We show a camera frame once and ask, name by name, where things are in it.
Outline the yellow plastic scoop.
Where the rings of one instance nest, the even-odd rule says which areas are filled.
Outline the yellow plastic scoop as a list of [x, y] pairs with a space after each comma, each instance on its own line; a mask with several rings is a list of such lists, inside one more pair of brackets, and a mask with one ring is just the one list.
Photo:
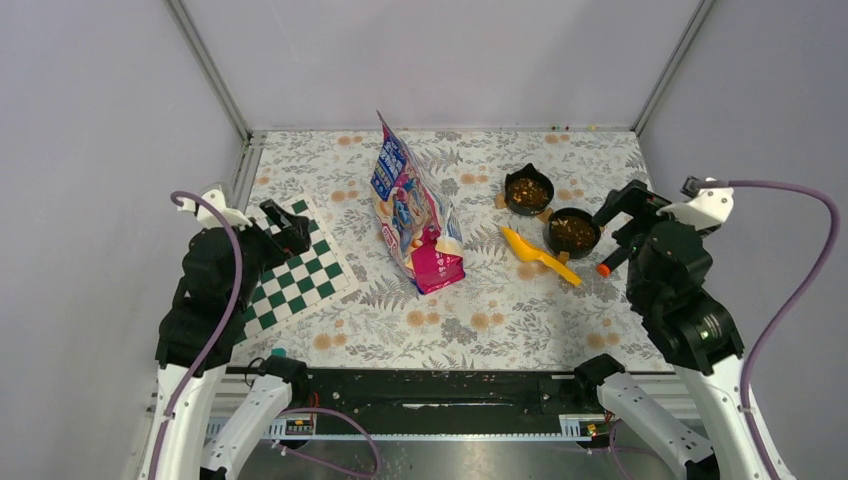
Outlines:
[[500, 231], [513, 253], [522, 262], [539, 262], [556, 272], [571, 285], [579, 287], [582, 284], [581, 278], [574, 271], [552, 255], [531, 244], [515, 230], [506, 226], [501, 226]]

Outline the pink blue pet food bag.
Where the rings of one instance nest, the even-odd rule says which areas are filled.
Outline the pink blue pet food bag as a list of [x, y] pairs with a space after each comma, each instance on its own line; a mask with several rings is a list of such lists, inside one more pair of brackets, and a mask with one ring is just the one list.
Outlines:
[[390, 256], [427, 295], [465, 278], [460, 222], [419, 157], [385, 121], [381, 127], [370, 178], [375, 213]]

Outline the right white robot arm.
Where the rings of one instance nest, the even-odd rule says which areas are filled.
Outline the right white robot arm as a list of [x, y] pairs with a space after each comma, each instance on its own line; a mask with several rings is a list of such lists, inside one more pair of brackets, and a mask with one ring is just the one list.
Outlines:
[[713, 260], [703, 239], [733, 208], [728, 187], [685, 184], [673, 203], [633, 180], [611, 191], [593, 222], [619, 214], [616, 250], [598, 267], [627, 268], [626, 297], [650, 341], [686, 386], [705, 434], [693, 432], [645, 393], [613, 357], [596, 356], [575, 371], [575, 402], [626, 423], [678, 479], [788, 479], [751, 388], [743, 380], [744, 345], [729, 311], [704, 289]]

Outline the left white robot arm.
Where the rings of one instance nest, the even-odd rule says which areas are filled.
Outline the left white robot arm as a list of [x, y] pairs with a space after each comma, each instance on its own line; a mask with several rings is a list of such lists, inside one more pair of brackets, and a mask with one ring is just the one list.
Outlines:
[[305, 363], [270, 356], [224, 427], [206, 436], [259, 280], [310, 249], [310, 221], [267, 200], [260, 209], [278, 229], [270, 234], [227, 207], [218, 190], [202, 196], [176, 191], [171, 200], [202, 229], [189, 242], [171, 308], [159, 326], [156, 403], [138, 476], [235, 479], [272, 420], [309, 401]]

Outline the black pet bowl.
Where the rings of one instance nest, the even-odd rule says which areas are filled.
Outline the black pet bowl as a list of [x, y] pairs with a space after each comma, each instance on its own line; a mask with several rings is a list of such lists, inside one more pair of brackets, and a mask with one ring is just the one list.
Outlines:
[[548, 208], [537, 218], [544, 224], [544, 243], [557, 260], [588, 257], [602, 237], [602, 228], [593, 222], [592, 215], [578, 208]]
[[537, 216], [548, 208], [553, 197], [552, 181], [528, 163], [505, 175], [503, 188], [495, 196], [495, 207], [520, 216]]

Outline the black marker orange tip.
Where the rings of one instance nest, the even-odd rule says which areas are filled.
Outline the black marker orange tip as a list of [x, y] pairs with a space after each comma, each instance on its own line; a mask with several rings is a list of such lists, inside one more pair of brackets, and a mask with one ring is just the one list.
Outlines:
[[632, 247], [619, 246], [596, 266], [596, 271], [602, 277], [609, 277], [614, 270], [630, 257], [632, 251]]

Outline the green white chessboard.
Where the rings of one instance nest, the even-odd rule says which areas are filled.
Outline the green white chessboard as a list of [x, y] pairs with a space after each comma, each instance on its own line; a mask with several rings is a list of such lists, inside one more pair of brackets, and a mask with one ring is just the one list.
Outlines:
[[359, 290], [359, 281], [313, 200], [298, 195], [278, 203], [309, 220], [310, 249], [264, 273], [244, 314], [236, 348], [245, 350], [304, 317]]

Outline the floral table mat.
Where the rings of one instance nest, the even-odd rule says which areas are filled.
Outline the floral table mat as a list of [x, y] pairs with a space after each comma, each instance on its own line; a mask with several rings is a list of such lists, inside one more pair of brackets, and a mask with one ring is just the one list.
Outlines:
[[609, 236], [569, 262], [582, 280], [575, 287], [520, 261], [500, 231], [541, 245], [544, 224], [495, 207], [505, 175], [532, 163], [554, 184], [554, 209], [597, 210], [611, 189], [647, 179], [635, 134], [405, 131], [402, 138], [455, 207], [465, 278], [422, 295], [390, 256], [371, 199], [380, 132], [268, 133], [251, 204], [310, 197], [359, 290], [238, 349], [237, 363], [284, 348], [316, 367], [557, 371], [608, 353], [632, 371], [667, 369], [626, 300], [625, 269], [606, 278], [596, 271], [615, 246]]

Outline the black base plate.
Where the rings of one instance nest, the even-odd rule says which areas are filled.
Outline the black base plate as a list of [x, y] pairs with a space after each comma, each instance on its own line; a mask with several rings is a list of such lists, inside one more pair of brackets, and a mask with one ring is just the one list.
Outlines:
[[569, 371], [314, 368], [289, 407], [325, 436], [592, 436], [614, 417]]

